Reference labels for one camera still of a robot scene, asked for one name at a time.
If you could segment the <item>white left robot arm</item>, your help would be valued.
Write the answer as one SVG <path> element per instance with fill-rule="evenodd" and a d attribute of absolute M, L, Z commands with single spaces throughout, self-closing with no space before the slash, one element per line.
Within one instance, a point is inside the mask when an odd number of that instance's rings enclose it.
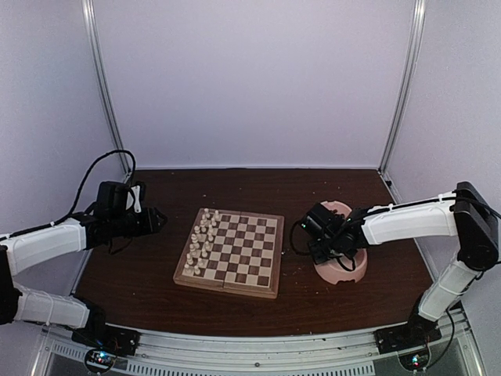
<path fill-rule="evenodd" d="M 81 329 L 96 348 L 112 342 L 105 314 L 96 305 L 71 296 L 49 294 L 14 282 L 15 275 L 62 255 L 159 233 L 168 221 L 157 208 L 143 205 L 143 183 L 103 182 L 85 211 L 1 237 L 1 322 L 26 321 Z"/>

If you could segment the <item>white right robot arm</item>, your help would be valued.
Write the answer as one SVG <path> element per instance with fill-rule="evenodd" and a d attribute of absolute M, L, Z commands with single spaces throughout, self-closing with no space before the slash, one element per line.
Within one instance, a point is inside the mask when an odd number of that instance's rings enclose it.
<path fill-rule="evenodd" d="M 311 237 L 308 253 L 316 265 L 387 242 L 455 237 L 459 250 L 439 278 L 416 301 L 401 337 L 419 345 L 438 319 L 481 276 L 500 263 L 500 214 L 468 181 L 452 191 L 406 204 L 356 208 L 343 215 L 315 204 L 298 225 Z"/>

